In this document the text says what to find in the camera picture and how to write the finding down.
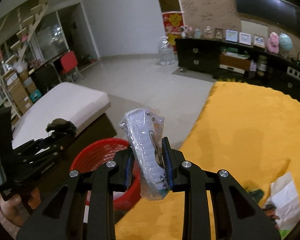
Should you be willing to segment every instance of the metal screw cap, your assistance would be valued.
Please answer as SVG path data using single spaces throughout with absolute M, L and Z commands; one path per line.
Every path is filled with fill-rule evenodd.
M 116 166 L 115 161 L 109 161 L 109 162 L 107 162 L 107 167 L 108 167 L 108 168 L 112 168 L 112 167 L 114 167 L 114 166 Z
M 192 163 L 188 162 L 188 161 L 185 161 L 185 162 L 182 163 L 182 166 L 184 166 L 185 168 L 190 168 L 191 165 L 192 165 Z
M 220 175 L 221 177 L 226 178 L 226 177 L 228 177 L 229 173 L 228 173 L 228 171 L 221 170 L 221 171 L 219 171 L 219 175 Z
M 73 170 L 73 171 L 69 172 L 69 176 L 72 177 L 72 178 L 74 178 L 78 175 L 79 175 L 79 171 L 77 171 L 77 170 Z

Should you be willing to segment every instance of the black tv cabinet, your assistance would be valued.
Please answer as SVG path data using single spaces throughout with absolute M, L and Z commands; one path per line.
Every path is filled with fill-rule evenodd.
M 222 39 L 182 38 L 176 39 L 179 67 L 193 71 L 211 74 L 217 80 L 235 80 L 252 85 L 271 87 L 274 90 L 290 95 L 300 102 L 300 80 L 287 74 L 288 67 L 300 72 L 300 64 L 290 61 L 280 54 L 274 54 L 265 49 L 240 43 L 228 42 Z M 259 55 L 267 57 L 267 72 L 264 77 L 249 78 L 249 71 L 244 74 L 219 67 L 219 56 L 222 47 L 231 47 L 246 51 L 250 59 L 258 60 Z

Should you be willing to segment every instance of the plastic water bottle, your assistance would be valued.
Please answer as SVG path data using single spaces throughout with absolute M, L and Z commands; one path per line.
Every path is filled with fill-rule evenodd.
M 168 37 L 163 36 L 161 37 L 161 41 L 158 47 L 159 57 L 160 57 L 160 65 L 172 65 L 175 63 L 175 57 L 173 53 L 173 48 L 168 42 Z

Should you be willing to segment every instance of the finger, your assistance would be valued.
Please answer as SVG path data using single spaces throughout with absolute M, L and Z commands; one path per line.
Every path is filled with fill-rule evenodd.
M 4 214 L 4 217 L 16 226 L 22 226 L 24 221 L 20 217 L 19 211 L 15 206 L 21 203 L 20 195 L 14 195 L 8 201 L 0 199 L 0 208 Z
M 35 188 L 31 192 L 31 197 L 29 198 L 28 204 L 32 209 L 36 209 L 41 203 L 40 192 L 38 188 Z
M 15 206 L 21 203 L 21 197 L 19 194 L 13 195 L 8 201 L 4 201 L 2 198 L 0 200 L 1 209 L 10 210 L 13 209 Z
M 31 192 L 31 196 L 34 198 L 40 198 L 40 191 L 37 187 Z
M 40 203 L 41 203 L 40 198 L 31 197 L 28 201 L 28 204 L 32 209 L 36 209 L 40 205 Z

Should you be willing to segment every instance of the red poster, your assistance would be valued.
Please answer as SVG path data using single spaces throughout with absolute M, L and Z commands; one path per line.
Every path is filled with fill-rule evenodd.
M 173 46 L 174 52 L 176 49 L 176 38 L 181 37 L 182 29 L 180 27 L 184 26 L 183 16 L 181 12 L 165 12 L 162 14 L 163 25 L 168 36 L 168 41 L 171 46 Z
M 181 12 L 165 12 L 162 14 L 163 25 L 167 33 L 181 33 L 183 18 Z

